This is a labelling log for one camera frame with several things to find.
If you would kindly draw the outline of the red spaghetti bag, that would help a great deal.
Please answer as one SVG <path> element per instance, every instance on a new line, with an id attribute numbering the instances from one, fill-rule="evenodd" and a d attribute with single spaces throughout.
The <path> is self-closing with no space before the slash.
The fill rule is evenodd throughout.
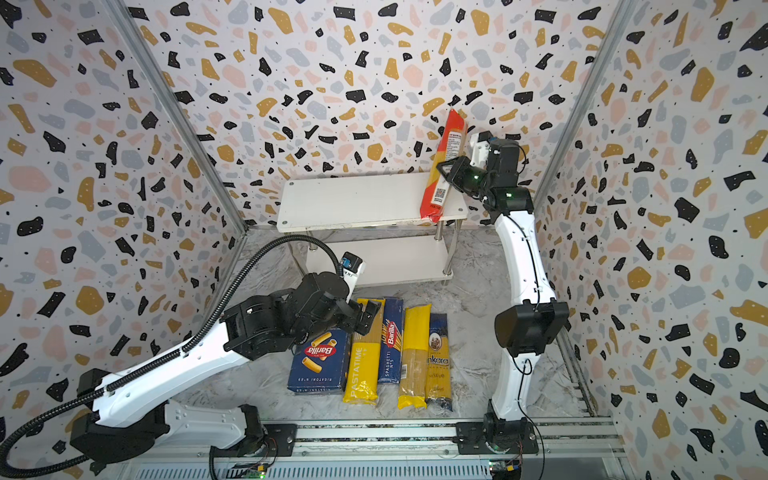
<path id="1" fill-rule="evenodd" d="M 462 155 L 466 132 L 465 119 L 455 109 L 451 109 L 437 153 L 434 156 L 420 205 L 420 215 L 424 220 L 437 223 L 442 219 L 444 205 L 451 189 L 446 175 L 452 166 L 448 165 L 447 162 Z"/>

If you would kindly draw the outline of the yellow Pastatime spaghetti bag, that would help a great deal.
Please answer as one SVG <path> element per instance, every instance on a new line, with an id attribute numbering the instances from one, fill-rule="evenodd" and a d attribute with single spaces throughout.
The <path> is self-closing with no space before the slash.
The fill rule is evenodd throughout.
<path id="1" fill-rule="evenodd" d="M 379 361 L 386 301 L 384 299 L 360 299 L 358 303 L 367 311 L 378 306 L 378 311 L 373 318 L 369 333 L 353 336 L 343 402 L 375 405 L 378 400 Z"/>

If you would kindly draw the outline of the yellow clear spaghetti bag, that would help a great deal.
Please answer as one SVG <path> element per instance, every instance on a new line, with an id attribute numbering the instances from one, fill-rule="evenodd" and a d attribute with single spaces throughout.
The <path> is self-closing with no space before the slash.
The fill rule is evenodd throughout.
<path id="1" fill-rule="evenodd" d="M 426 407 L 431 304 L 405 312 L 398 408 Z"/>

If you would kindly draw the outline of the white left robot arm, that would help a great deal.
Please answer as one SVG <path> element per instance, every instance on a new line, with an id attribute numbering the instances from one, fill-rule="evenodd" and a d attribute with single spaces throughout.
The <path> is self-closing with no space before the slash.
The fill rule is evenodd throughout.
<path id="1" fill-rule="evenodd" d="M 175 395 L 331 328 L 368 333 L 380 306 L 353 301 L 354 283 L 333 272 L 310 273 L 296 288 L 254 295 L 227 309 L 199 343 L 183 342 L 156 368 L 143 362 L 118 373 L 84 375 L 80 394 L 98 388 L 105 394 L 90 402 L 90 415 L 74 422 L 71 446 L 99 464 L 127 461 L 161 444 L 211 446 L 235 457 L 258 452 L 268 441 L 256 407 L 190 407 Z"/>

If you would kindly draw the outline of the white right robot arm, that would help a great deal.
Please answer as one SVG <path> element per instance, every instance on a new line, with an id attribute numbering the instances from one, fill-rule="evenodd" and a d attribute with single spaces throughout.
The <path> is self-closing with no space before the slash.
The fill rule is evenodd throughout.
<path id="1" fill-rule="evenodd" d="M 455 190 L 480 201 L 488 213 L 503 247 L 511 305 L 494 320 L 502 349 L 497 387 L 482 422 L 458 424 L 459 450 L 535 453 L 537 432 L 525 400 L 535 366 L 564 327 L 569 307 L 557 299 L 544 271 L 532 196 L 518 183 L 521 146 L 481 132 L 471 137 L 469 148 L 468 155 L 443 161 L 437 169 Z"/>

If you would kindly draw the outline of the blue Barilla spaghetti box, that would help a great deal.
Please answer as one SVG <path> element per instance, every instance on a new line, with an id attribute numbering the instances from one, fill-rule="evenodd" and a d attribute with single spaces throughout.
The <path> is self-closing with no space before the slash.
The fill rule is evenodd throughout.
<path id="1" fill-rule="evenodd" d="M 379 384 L 398 384 L 400 382 L 404 320 L 404 301 L 395 297 L 385 297 L 379 356 Z"/>

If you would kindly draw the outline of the blue Barilla rigatoni box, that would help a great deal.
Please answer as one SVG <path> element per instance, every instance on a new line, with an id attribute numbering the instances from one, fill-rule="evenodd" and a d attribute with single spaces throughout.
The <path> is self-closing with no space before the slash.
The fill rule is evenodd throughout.
<path id="1" fill-rule="evenodd" d="M 351 346 L 352 335 L 339 328 L 309 338 L 294 355 L 287 389 L 297 395 L 341 394 Z"/>

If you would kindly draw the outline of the white two-tier shelf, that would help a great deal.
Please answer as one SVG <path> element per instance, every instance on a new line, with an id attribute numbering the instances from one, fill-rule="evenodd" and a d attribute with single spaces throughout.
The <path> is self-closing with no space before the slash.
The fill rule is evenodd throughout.
<path id="1" fill-rule="evenodd" d="M 427 173 L 290 180 L 282 190 L 277 220 L 284 234 L 425 225 L 420 204 Z M 360 287 L 448 281 L 468 207 L 449 190 L 435 231 L 420 236 L 390 236 L 332 242 L 337 254 L 353 253 L 365 268 Z"/>

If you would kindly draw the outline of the blue Ankara spaghetti bag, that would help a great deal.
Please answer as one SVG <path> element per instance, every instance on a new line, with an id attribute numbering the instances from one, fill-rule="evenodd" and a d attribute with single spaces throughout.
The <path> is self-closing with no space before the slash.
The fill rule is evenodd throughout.
<path id="1" fill-rule="evenodd" d="M 427 355 L 426 402 L 446 411 L 453 410 L 451 366 L 448 316 L 444 313 L 432 313 Z"/>

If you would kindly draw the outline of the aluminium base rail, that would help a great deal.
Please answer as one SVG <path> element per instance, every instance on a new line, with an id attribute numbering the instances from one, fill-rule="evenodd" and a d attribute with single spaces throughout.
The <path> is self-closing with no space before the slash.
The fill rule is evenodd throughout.
<path id="1" fill-rule="evenodd" d="M 114 479 L 632 479 L 607 418 L 537 418 L 491 434 L 478 419 L 288 421 L 272 453 L 217 458 L 156 447 L 106 470 Z"/>

